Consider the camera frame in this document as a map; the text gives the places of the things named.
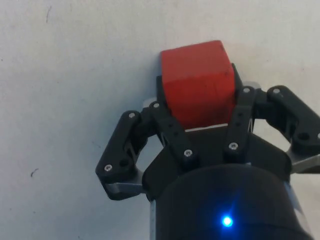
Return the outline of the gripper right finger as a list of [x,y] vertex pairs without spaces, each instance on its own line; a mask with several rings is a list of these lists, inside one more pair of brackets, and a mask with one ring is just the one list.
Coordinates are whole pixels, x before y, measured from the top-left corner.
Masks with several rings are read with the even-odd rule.
[[263,91],[244,85],[235,74],[235,106],[232,110],[223,153],[226,157],[243,157],[256,119],[266,120],[290,143],[298,156],[320,152],[320,117],[284,85]]

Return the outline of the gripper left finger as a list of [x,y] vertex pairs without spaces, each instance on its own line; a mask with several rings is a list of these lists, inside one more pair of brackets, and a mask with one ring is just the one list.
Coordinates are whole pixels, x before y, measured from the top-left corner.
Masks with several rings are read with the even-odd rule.
[[165,97],[163,78],[156,77],[156,100],[138,112],[125,111],[96,166],[101,181],[125,181],[137,174],[136,162],[148,138],[158,136],[173,161],[184,171],[200,164],[197,150],[172,115]]

